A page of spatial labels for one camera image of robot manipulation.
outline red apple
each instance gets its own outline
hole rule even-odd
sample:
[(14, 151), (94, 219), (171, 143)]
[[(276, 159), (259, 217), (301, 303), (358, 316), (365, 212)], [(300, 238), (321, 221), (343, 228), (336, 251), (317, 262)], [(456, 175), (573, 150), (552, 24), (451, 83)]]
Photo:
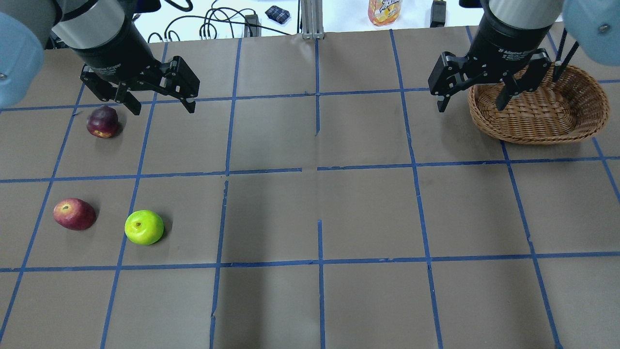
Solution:
[(116, 110), (108, 106), (95, 109), (86, 120), (86, 129), (91, 135), (99, 138), (112, 137), (118, 130)]
[(88, 202), (74, 197), (62, 200), (54, 207), (54, 219), (67, 229), (88, 229), (96, 218), (95, 209)]

